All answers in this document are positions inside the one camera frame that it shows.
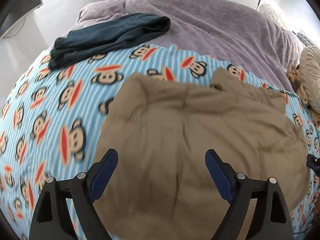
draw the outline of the metal screw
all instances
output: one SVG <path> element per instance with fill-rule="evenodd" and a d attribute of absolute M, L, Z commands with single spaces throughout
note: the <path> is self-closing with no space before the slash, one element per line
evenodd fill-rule
<path fill-rule="evenodd" d="M 270 181 L 272 184 L 276 184 L 276 183 L 277 183 L 277 180 L 276 180 L 275 178 L 273 178 L 273 177 L 271 177 L 271 178 L 269 179 L 269 181 Z"/>
<path fill-rule="evenodd" d="M 77 175 L 77 178 L 78 178 L 78 179 L 84 179 L 84 178 L 85 178 L 85 173 L 84 173 L 84 172 L 80 172 L 80 173 Z"/>
<path fill-rule="evenodd" d="M 243 173 L 238 173 L 237 174 L 238 179 L 245 179 L 245 175 Z"/>
<path fill-rule="evenodd" d="M 53 177 L 47 178 L 47 183 L 51 183 L 51 182 L 53 182 Z"/>

